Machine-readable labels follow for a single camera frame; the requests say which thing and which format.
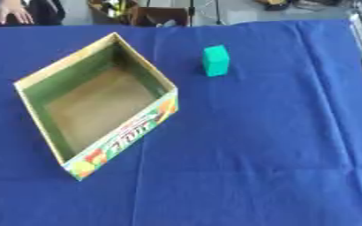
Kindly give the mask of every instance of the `cube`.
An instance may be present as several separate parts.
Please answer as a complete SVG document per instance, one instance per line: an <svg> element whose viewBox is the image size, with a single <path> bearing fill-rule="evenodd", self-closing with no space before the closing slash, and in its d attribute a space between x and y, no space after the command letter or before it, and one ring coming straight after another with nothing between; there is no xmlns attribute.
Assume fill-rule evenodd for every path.
<svg viewBox="0 0 362 226"><path fill-rule="evenodd" d="M225 75L228 73L230 57L223 45L204 49L203 65L208 77Z"/></svg>

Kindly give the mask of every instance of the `background floor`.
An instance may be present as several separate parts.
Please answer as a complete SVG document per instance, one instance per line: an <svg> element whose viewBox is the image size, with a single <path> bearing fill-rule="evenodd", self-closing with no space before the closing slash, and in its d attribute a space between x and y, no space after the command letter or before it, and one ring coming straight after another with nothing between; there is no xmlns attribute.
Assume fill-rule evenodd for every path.
<svg viewBox="0 0 362 226"><path fill-rule="evenodd" d="M267 21L283 19L339 19L346 16L346 6L326 7L322 11L301 10L290 7L287 11L268 12L262 10L262 5L253 0L219 0L223 22L236 24L247 21ZM66 25L84 25L92 23L89 10L84 0L63 0L67 10ZM147 0L139 0L145 5ZM151 0L151 6L158 7L188 7L190 0ZM198 14L195 25L213 25L215 23L215 5L212 0L195 0Z"/></svg>

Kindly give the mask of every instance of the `person's hand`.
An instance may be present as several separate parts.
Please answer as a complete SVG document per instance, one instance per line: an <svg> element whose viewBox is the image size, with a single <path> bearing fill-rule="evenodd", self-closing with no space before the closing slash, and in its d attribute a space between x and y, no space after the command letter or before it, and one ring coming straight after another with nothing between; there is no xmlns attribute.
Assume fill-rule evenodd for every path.
<svg viewBox="0 0 362 226"><path fill-rule="evenodd" d="M21 0L0 0L0 23L5 24L9 14L13 14L21 24L33 24L33 18L23 7Z"/></svg>

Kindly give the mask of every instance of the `blue tablecloth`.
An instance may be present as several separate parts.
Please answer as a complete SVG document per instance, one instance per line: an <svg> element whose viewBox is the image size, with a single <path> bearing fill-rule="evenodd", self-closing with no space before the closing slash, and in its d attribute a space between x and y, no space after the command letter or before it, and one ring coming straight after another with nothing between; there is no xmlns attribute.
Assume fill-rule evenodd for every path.
<svg viewBox="0 0 362 226"><path fill-rule="evenodd" d="M83 182L12 82L119 32L180 111ZM205 47L230 73L208 78ZM362 69L346 21L0 28L0 225L362 226Z"/></svg>

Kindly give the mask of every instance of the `open box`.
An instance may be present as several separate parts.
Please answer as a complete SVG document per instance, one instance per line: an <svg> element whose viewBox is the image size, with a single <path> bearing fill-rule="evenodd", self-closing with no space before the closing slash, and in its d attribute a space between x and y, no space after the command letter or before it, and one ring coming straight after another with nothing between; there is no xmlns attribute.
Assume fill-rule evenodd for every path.
<svg viewBox="0 0 362 226"><path fill-rule="evenodd" d="M15 87L57 161L78 180L177 111L177 88L116 33Z"/></svg>

